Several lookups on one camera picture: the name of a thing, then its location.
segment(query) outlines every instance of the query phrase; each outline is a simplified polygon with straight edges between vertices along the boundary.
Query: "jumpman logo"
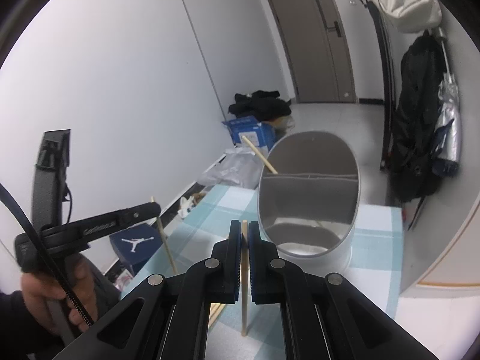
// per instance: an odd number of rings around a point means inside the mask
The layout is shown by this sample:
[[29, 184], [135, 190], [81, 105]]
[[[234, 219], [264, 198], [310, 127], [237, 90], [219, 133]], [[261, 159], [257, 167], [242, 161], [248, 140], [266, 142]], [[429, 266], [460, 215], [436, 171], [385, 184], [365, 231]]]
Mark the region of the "jumpman logo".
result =
[[153, 239], [153, 237], [150, 237], [150, 238], [132, 238], [132, 239], [124, 239], [122, 238], [121, 240], [122, 241], [125, 241], [125, 242], [129, 242], [131, 243], [131, 252], [132, 253], [135, 253], [135, 248], [137, 247], [137, 245], [141, 242], [145, 242], [145, 241], [149, 241]]

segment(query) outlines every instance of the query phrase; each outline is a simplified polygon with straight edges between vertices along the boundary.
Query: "black clothes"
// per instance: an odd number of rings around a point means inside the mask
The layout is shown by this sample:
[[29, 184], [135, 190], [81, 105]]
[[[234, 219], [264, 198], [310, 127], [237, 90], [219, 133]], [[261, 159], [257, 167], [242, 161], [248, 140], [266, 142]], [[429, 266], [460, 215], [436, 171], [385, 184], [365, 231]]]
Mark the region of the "black clothes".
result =
[[440, 44], [425, 32], [402, 58], [402, 93], [394, 114], [390, 183], [402, 202], [433, 194], [431, 149], [440, 106], [438, 87], [446, 71]]
[[236, 117], [252, 115], [259, 122], [290, 115], [292, 113], [290, 110], [291, 101], [285, 102], [279, 99], [279, 96], [278, 91], [256, 91], [251, 94], [251, 97], [237, 93], [235, 104], [229, 107], [229, 112]]
[[49, 333], [29, 313], [21, 291], [0, 293], [0, 354], [2, 359], [27, 359], [62, 340]]

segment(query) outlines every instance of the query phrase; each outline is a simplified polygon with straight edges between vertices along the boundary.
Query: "human hand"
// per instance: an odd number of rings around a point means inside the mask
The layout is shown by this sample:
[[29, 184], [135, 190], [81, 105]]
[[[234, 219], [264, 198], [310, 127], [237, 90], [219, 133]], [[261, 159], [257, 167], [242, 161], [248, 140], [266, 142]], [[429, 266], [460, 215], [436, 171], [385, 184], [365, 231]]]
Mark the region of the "human hand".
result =
[[[98, 318], [97, 297], [94, 291], [93, 276], [84, 257], [80, 259], [74, 269], [74, 276], [77, 280], [73, 291], [80, 299], [94, 321]], [[58, 329], [52, 320], [46, 300], [63, 300], [66, 297], [60, 284], [51, 276], [39, 274], [23, 274], [21, 278], [22, 294], [25, 305], [32, 316], [52, 334], [57, 335]], [[81, 332], [88, 329], [87, 324], [80, 316], [74, 305], [67, 300], [70, 307], [68, 318], [72, 324], [77, 326]]]

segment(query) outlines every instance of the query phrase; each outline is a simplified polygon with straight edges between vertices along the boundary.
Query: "round metal pivot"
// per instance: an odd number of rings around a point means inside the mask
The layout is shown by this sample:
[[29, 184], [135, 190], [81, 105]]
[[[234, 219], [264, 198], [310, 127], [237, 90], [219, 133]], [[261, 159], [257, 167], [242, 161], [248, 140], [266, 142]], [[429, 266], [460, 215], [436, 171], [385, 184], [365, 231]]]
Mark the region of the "round metal pivot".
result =
[[217, 259], [208, 259], [205, 261], [205, 266], [207, 268], [217, 268], [220, 265], [220, 261]]
[[273, 268], [283, 268], [285, 266], [285, 261], [282, 259], [273, 259], [270, 261], [270, 265]]
[[339, 274], [330, 274], [328, 275], [328, 282], [330, 284], [333, 284], [334, 286], [337, 286], [339, 284], [342, 284], [343, 277]]
[[163, 276], [160, 274], [153, 274], [148, 277], [147, 281], [151, 286], [157, 286], [163, 281]]

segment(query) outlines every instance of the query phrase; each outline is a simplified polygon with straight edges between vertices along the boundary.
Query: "silver umbrella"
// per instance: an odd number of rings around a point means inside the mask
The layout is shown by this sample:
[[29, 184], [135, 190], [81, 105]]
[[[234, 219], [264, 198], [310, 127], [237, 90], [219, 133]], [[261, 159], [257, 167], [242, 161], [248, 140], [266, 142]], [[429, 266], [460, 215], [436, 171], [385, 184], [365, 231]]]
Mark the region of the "silver umbrella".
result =
[[435, 127], [432, 171], [441, 177], [453, 177], [460, 165], [462, 147], [460, 97], [455, 76], [450, 72], [448, 64], [445, 33], [440, 27], [438, 32], [445, 55], [447, 73], [443, 74], [443, 81], [438, 89], [441, 111]]

